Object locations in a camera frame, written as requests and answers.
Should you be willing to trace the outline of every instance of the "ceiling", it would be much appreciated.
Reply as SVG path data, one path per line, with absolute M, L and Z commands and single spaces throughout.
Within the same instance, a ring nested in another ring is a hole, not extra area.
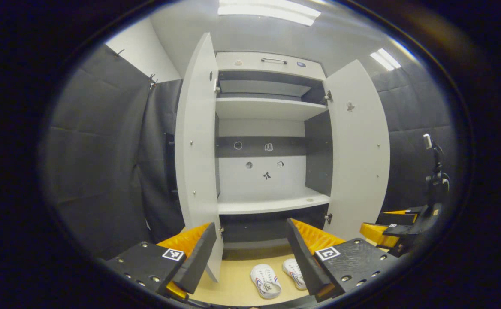
M 321 12 L 310 27 L 252 15 L 218 16 L 218 0 L 182 0 L 151 15 L 163 48 L 184 76 L 190 57 L 205 32 L 215 51 L 258 51 L 291 55 L 322 63 L 327 76 L 351 61 L 362 62 L 371 76 L 386 69 L 369 55 L 384 48 L 400 64 L 410 59 L 371 23 L 339 4 L 293 0 Z

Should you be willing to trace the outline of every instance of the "shoe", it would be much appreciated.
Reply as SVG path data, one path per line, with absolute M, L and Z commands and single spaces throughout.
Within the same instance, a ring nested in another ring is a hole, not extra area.
M 275 275 L 273 268 L 267 264 L 254 266 L 250 272 L 250 278 L 253 280 L 262 298 L 276 298 L 281 293 L 278 276 Z
M 299 290 L 306 289 L 306 283 L 304 282 L 304 277 L 302 276 L 302 272 L 300 272 L 300 267 L 298 266 L 296 260 L 294 258 L 290 258 L 283 262 L 283 271 L 292 277 L 294 280 L 294 284 L 296 284 L 296 288 Z

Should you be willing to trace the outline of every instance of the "open cabinet door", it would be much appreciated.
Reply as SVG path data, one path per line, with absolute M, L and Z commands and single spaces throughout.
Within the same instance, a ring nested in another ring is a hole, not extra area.
M 205 33 L 182 82 L 176 115 L 175 161 L 178 196 L 186 229 L 214 222 L 217 240 L 207 264 L 215 282 L 220 277 L 223 241 L 218 228 L 214 125 L 218 66 L 211 35 Z
M 389 174 L 389 135 L 384 109 L 362 64 L 355 60 L 323 81 L 330 91 L 332 126 L 331 223 L 324 230 L 349 240 L 375 223 Z

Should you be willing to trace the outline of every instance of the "ceiling light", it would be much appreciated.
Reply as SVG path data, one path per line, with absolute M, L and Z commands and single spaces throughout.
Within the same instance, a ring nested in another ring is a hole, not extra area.
M 386 68 L 386 70 L 391 71 L 395 69 L 391 64 L 389 64 L 386 59 L 382 58 L 378 53 L 372 53 L 371 57 L 374 58 L 374 60 L 378 61 L 378 63 L 382 64 L 382 66 Z
M 220 0 L 218 15 L 260 15 L 311 26 L 321 14 L 286 0 Z
M 399 62 L 397 62 L 393 57 L 392 55 L 388 54 L 387 51 L 384 51 L 383 48 L 379 49 L 378 50 L 378 53 L 382 56 L 382 58 L 388 60 L 389 64 L 393 65 L 394 68 L 401 68 L 401 64 L 399 64 Z

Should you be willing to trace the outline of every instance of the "wooden floor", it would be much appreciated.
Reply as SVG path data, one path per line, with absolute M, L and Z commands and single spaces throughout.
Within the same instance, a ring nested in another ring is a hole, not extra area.
M 219 282 L 213 282 L 207 272 L 203 272 L 197 290 L 193 295 L 190 295 L 190 299 L 226 306 L 263 306 L 305 297 L 309 295 L 308 291 L 298 290 L 292 278 L 283 272 L 283 262 L 288 258 L 294 258 L 294 255 L 289 254 L 258 260 L 222 260 Z M 257 264 L 268 264 L 274 269 L 276 276 L 278 276 L 278 282 L 282 287 L 281 294 L 278 297 L 274 299 L 260 297 L 251 279 L 251 270 Z

